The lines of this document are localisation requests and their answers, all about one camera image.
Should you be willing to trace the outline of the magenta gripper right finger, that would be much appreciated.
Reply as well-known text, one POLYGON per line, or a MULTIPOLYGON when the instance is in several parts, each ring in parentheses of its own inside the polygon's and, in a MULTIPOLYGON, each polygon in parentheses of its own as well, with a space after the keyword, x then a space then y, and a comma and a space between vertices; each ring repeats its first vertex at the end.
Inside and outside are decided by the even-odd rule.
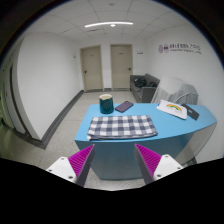
POLYGON ((182 169, 182 166, 170 155, 160 155, 139 144, 134 145, 134 154, 146 184, 182 169))

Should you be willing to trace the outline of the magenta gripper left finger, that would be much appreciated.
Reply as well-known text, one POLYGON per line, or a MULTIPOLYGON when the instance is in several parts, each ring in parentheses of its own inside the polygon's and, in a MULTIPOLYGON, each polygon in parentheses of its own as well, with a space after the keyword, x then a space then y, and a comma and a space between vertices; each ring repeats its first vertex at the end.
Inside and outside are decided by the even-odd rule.
POLYGON ((60 157, 47 171, 83 187, 94 156, 94 146, 90 145, 70 157, 60 157))

